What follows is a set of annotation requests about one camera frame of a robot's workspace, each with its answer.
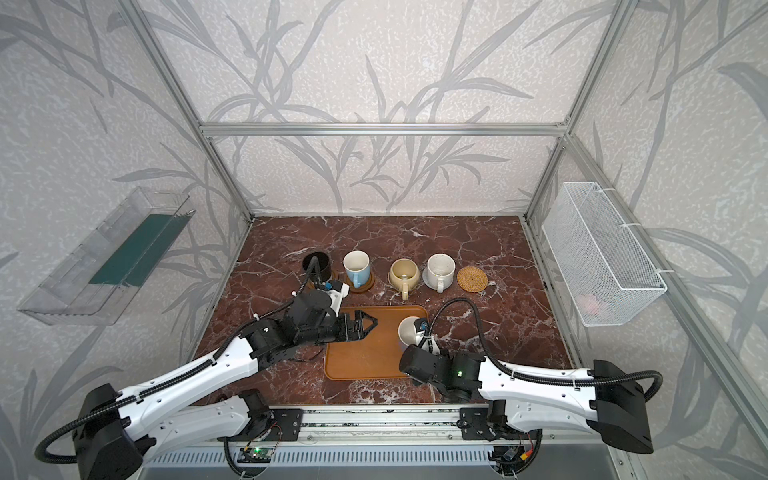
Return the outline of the black mug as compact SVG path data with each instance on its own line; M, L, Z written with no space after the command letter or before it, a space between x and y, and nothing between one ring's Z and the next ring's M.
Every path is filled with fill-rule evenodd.
M333 271L329 255L322 251L314 251L302 260L303 270L309 274L313 284L320 284L332 279Z

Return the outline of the beige yellow mug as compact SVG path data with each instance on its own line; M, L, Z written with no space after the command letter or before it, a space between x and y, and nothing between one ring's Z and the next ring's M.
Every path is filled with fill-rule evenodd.
M400 292L402 300L407 301L419 284L420 271L413 260L402 258L392 263L388 278L390 285Z

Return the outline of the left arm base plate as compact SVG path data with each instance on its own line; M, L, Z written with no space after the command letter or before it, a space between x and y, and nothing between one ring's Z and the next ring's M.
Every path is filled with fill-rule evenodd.
M297 441L302 417L303 410L298 408L265 410L250 419L234 440Z

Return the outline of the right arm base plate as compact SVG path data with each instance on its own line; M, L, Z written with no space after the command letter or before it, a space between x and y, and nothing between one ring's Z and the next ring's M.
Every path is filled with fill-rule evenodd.
M507 417L495 407L465 407L459 410L456 423L463 440L509 440L511 430Z

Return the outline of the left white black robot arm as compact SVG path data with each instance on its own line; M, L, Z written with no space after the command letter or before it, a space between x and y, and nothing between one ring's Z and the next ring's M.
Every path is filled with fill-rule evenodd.
M104 384L86 396L77 419L35 447L46 464L75 464L83 479L127 479L173 444L250 435L268 417L256 393L196 406L196 401L283 360L305 345L365 339L378 325L362 310L344 313L349 293L339 280L323 281L312 259L299 287L283 305L240 325L221 346L165 375L115 390Z

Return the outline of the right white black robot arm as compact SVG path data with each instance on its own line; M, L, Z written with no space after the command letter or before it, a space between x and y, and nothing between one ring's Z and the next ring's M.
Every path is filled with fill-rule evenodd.
M468 437L493 441L551 429L594 431L615 449L653 453L646 405L663 384L660 372L626 373L606 360L578 369L505 363L486 343L479 353L448 354L436 344L435 324L425 317L401 322L399 369L449 403L487 402L484 420L459 420Z

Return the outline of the rattan wicker coaster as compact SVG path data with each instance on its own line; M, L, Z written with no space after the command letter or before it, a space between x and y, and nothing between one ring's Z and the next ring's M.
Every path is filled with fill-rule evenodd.
M457 273L456 279L459 286L469 293L482 292L489 284L489 279L486 273L475 266L461 268Z

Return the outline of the purple white mug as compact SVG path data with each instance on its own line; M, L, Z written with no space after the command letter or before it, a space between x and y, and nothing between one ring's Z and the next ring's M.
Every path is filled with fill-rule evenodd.
M399 346L405 351L409 345L418 345L425 337L429 322L426 317L408 316L398 326Z

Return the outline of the light blue mug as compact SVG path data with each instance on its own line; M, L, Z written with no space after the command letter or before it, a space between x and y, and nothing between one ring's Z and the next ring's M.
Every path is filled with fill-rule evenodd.
M347 253L343 259L347 279L355 289L362 288L371 276L370 257L362 250Z

